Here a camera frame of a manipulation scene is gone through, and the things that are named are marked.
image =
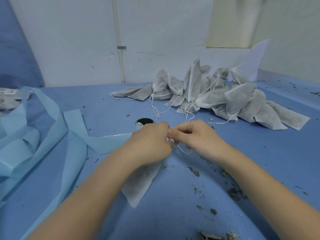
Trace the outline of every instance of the blue table surface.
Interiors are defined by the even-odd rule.
[[[265,78],[265,81],[256,83],[267,99],[310,117],[306,125],[300,131],[292,128],[271,130],[239,119],[215,124],[215,131],[293,193],[320,210],[317,149],[320,96],[310,93],[319,92],[320,84],[264,71],[260,71],[259,77]],[[42,91],[59,105],[62,112],[80,109],[90,136],[104,136],[132,132],[137,119],[153,117],[147,99],[125,101],[110,97],[110,92],[128,86],[132,84],[43,88]],[[168,109],[160,101],[155,101],[154,105],[160,112]],[[28,124],[37,128],[43,139],[53,119],[36,96],[28,100],[27,113]],[[224,121],[206,109],[195,113],[194,120],[209,122],[209,118],[214,118],[214,122]],[[184,122],[185,117],[170,108],[158,121],[167,121],[174,126]],[[58,194],[66,149],[67,138],[64,137],[8,196],[6,205],[0,209],[1,240],[20,239]],[[93,172],[105,155],[88,149],[88,157],[74,187]],[[189,166],[199,171],[200,177],[196,177]],[[233,231],[241,239],[278,239],[249,199],[234,201],[229,197],[227,190],[233,187],[233,183],[230,177],[221,174],[218,165],[202,160],[195,152],[186,155],[174,148],[135,209],[128,205],[122,193],[118,194],[96,239],[195,240],[200,239],[197,230],[221,236]],[[194,186],[201,193],[195,193]],[[208,212],[212,208],[217,215]]]

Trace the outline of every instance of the white pipe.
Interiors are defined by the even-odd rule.
[[[113,9],[113,19],[114,19],[114,27],[115,27],[115,38],[117,40],[117,46],[121,46],[117,0],[112,0],[112,9]],[[122,60],[122,49],[118,49],[118,57],[119,57],[119,65],[120,65],[121,83],[125,83],[126,80],[125,80],[125,70],[123,67],[123,60]]]

